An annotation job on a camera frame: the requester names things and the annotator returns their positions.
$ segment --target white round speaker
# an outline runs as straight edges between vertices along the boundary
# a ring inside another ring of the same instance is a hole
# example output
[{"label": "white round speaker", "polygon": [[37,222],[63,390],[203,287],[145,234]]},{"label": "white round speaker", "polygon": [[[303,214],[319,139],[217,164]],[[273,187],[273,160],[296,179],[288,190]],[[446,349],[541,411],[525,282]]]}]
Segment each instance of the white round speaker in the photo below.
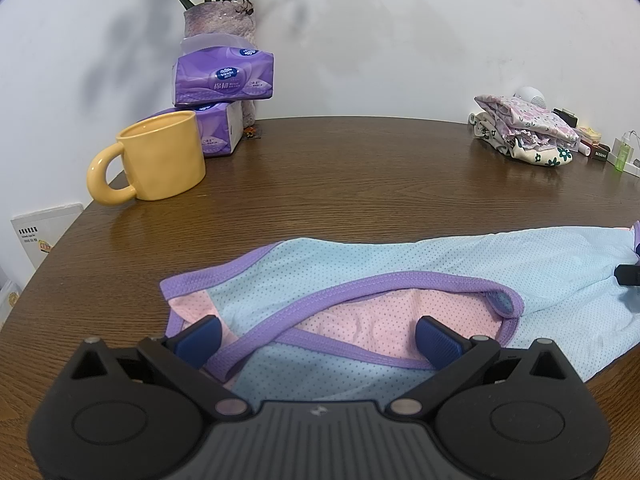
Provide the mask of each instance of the white round speaker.
[{"label": "white round speaker", "polygon": [[540,90],[533,88],[533,86],[523,86],[522,88],[518,88],[513,96],[519,97],[527,103],[546,109],[545,97],[542,95]]}]

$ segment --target blue oval logo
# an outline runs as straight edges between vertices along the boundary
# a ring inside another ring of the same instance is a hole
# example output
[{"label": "blue oval logo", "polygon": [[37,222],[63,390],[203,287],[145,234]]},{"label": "blue oval logo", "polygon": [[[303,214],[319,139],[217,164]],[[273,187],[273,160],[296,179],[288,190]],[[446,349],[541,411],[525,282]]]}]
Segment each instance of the blue oval logo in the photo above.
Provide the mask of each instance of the blue oval logo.
[{"label": "blue oval logo", "polygon": [[238,75],[238,69],[229,66],[227,68],[221,68],[216,72],[216,77],[218,79],[229,79],[230,77],[236,77]]}]

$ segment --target purple tissue pack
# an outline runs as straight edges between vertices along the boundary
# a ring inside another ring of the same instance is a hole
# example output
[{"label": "purple tissue pack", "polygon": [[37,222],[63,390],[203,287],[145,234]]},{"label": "purple tissue pack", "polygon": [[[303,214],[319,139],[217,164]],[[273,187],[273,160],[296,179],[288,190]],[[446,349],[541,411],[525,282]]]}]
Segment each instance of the purple tissue pack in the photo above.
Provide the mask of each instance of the purple tissue pack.
[{"label": "purple tissue pack", "polygon": [[204,156],[229,155],[242,138],[242,108],[240,102],[215,103],[188,108],[168,108],[156,115],[193,110]]},{"label": "purple tissue pack", "polygon": [[268,99],[273,95],[273,54],[212,46],[185,54],[175,64],[176,106]]}]

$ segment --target wood grain surface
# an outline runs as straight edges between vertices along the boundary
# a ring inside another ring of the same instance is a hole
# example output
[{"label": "wood grain surface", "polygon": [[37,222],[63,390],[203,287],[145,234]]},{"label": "wood grain surface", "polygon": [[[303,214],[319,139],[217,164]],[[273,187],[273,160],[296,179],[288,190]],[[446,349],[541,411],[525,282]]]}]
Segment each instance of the wood grain surface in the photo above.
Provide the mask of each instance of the wood grain surface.
[{"label": "wood grain surface", "polygon": [[[263,138],[208,160],[204,181],[180,196],[91,204],[45,259],[0,332],[0,480],[40,478],[28,421],[81,339],[122,346],[162,332],[158,282],[167,276],[300,236],[412,242],[640,218],[640,179],[580,155],[561,168],[508,160],[462,124],[261,125]],[[599,480],[640,478],[638,357],[635,348],[589,382],[612,428]]]}]

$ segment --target pink floral garment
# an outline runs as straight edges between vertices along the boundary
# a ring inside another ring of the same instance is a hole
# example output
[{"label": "pink floral garment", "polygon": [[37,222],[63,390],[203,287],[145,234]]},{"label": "pink floral garment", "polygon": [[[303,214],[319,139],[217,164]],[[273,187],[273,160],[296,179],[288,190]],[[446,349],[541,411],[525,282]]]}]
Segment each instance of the pink floral garment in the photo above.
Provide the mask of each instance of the pink floral garment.
[{"label": "pink floral garment", "polygon": [[510,144],[517,138],[524,141],[524,148],[546,149],[549,144],[567,148],[579,140],[578,134],[555,113],[518,97],[479,95],[476,102],[495,119],[496,129]]}]

